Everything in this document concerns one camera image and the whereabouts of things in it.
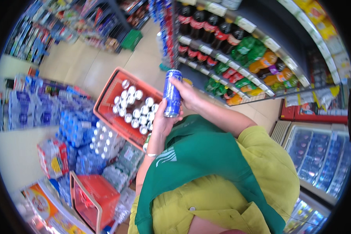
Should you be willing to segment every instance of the woman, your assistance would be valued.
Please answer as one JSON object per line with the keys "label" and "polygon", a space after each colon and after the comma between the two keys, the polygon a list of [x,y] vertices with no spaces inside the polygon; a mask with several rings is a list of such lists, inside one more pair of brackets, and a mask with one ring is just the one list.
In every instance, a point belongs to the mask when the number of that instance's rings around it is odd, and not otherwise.
{"label": "woman", "polygon": [[199,115],[166,118],[160,103],[129,234],[281,233],[300,192],[290,156],[250,118],[171,83]]}

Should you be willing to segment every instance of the tiled floor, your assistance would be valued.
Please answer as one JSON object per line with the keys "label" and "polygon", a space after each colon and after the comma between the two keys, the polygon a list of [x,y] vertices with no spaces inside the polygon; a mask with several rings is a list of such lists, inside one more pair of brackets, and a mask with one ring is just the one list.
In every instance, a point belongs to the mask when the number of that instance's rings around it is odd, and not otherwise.
{"label": "tiled floor", "polygon": [[[40,75],[55,81],[78,85],[97,98],[113,70],[119,66],[162,91],[165,72],[159,69],[161,55],[156,44],[158,32],[158,25],[148,22],[142,29],[144,37],[135,51],[122,50],[119,54],[100,51],[82,41],[75,44],[61,42],[59,45],[52,45],[50,55],[39,67]],[[202,96],[220,104],[208,96]],[[234,106],[231,109],[252,118],[270,133],[278,119],[281,101],[282,99],[260,101]]]}

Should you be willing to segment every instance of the green crate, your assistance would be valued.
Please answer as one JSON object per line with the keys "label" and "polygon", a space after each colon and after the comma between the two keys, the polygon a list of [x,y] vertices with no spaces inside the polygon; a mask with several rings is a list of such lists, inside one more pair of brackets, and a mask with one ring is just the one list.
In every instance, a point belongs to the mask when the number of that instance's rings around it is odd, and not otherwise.
{"label": "green crate", "polygon": [[143,35],[141,31],[132,29],[121,43],[121,46],[124,49],[134,51],[135,47],[137,46],[142,37]]}

